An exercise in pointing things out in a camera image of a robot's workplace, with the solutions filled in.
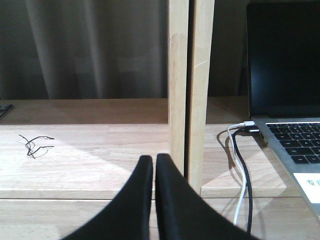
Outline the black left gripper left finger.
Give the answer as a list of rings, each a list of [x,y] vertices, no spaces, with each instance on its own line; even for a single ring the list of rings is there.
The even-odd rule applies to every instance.
[[[139,157],[131,176],[114,199],[65,240],[148,240],[153,185],[153,162]]]

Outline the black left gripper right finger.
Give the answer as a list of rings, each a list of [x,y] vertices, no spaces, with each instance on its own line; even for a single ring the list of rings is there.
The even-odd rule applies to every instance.
[[[167,153],[156,157],[155,204],[161,240],[256,239],[212,209]]]

